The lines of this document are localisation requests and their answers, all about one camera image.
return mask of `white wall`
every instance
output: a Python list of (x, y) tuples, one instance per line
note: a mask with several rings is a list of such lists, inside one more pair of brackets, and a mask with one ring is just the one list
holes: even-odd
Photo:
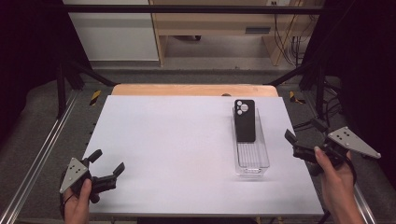
[[(148, 0), (64, 0), (65, 4), (147, 5)], [(158, 61), (150, 14), (69, 13), (90, 61)]]

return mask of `metal bracket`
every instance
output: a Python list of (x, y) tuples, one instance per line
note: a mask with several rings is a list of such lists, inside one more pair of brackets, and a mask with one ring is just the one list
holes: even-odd
[(335, 143), (349, 150), (359, 152), (361, 154), (379, 159), (381, 154), (367, 145), (356, 134), (349, 130), (346, 126), (328, 134), (328, 137)]
[(64, 193), (66, 189), (70, 188), (80, 177), (88, 172), (88, 168), (84, 166), (76, 158), (72, 158), (69, 165), (67, 166), (66, 175), (64, 176), (64, 182), (62, 182), (60, 193)]

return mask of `clear plastic container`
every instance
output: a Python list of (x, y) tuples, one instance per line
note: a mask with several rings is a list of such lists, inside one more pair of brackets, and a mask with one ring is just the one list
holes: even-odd
[(265, 171), (269, 168), (270, 162), (265, 146), (264, 134), (262, 132), (259, 109), (256, 108), (255, 114), (256, 141), (254, 143), (238, 143), (236, 141), (233, 116), (231, 124), (233, 127), (233, 151), (236, 174), (243, 177), (263, 176)]

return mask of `human hand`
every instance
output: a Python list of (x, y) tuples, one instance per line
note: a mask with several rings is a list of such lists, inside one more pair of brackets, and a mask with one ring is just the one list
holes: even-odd
[(321, 175), (323, 200), (335, 223), (363, 223), (355, 202), (353, 174), (346, 163), (334, 169), (327, 155), (315, 147), (315, 156), (324, 173)]
[(89, 199), (92, 189), (90, 179), (85, 179), (79, 197), (70, 188), (64, 192), (64, 223), (86, 224), (89, 221)]

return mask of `white tabletop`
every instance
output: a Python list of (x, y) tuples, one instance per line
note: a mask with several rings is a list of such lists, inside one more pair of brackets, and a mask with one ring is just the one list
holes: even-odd
[(282, 98), (249, 97), (260, 111), (270, 167), (246, 179), (234, 168), (235, 97), (108, 96), (84, 157), (92, 175), (121, 163), (117, 188), (91, 213), (112, 216), (273, 216), (323, 214), (303, 161), (284, 138), (291, 128)]

